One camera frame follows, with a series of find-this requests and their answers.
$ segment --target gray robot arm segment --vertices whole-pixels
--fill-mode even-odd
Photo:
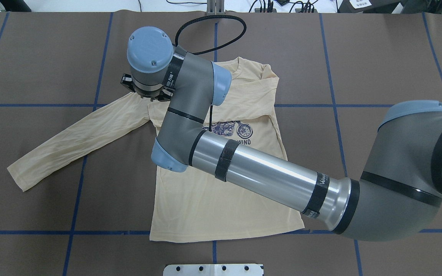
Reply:
[[[442,202],[442,103],[394,105],[361,180],[333,179],[202,130],[209,105],[221,104],[228,92],[230,73],[145,28],[129,41],[134,87],[151,98],[160,86],[174,89],[153,147],[158,166],[178,172],[193,166],[358,240],[402,238],[434,218]]]

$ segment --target black cable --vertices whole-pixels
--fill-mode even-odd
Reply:
[[[213,106],[209,108],[209,131],[213,131]]]
[[[227,43],[225,43],[225,44],[223,44],[221,46],[217,46],[217,47],[214,47],[212,49],[208,49],[208,50],[205,50],[205,51],[202,51],[202,52],[197,52],[197,53],[192,53],[192,54],[205,54],[205,53],[209,53],[209,52],[215,51],[217,49],[224,48],[224,47],[230,45],[231,43],[237,41],[238,39],[240,39],[245,34],[245,32],[247,31],[247,24],[245,23],[245,21],[243,21],[243,19],[241,19],[241,18],[239,18],[237,16],[222,15],[222,14],[203,16],[203,17],[199,17],[199,18],[193,19],[191,21],[188,21],[187,23],[183,24],[178,29],[177,35],[175,35],[175,46],[178,45],[178,37],[180,36],[180,33],[182,33],[182,30],[184,30],[187,26],[189,26],[189,25],[191,25],[193,23],[197,23],[197,22],[200,22],[200,21],[208,20],[208,19],[214,19],[214,18],[226,18],[226,19],[234,19],[236,21],[239,21],[243,25],[243,31],[240,33],[240,35],[238,35],[237,37],[235,37],[231,41],[229,41],[229,42],[227,42]]]
[[[305,3],[303,3],[302,1],[296,1],[293,3],[293,5],[291,6],[291,9],[289,9],[289,12],[291,12],[293,10],[294,5],[296,5],[297,3],[301,4],[301,10],[303,9],[303,6],[305,5]]]
[[[249,12],[251,12],[251,9],[253,8],[253,6],[255,5],[256,2],[257,2],[257,0],[253,1],[252,5],[250,6]]]
[[[198,5],[207,5],[206,3],[201,3],[201,2],[170,2],[169,0],[167,0],[168,3],[170,4],[198,4]]]

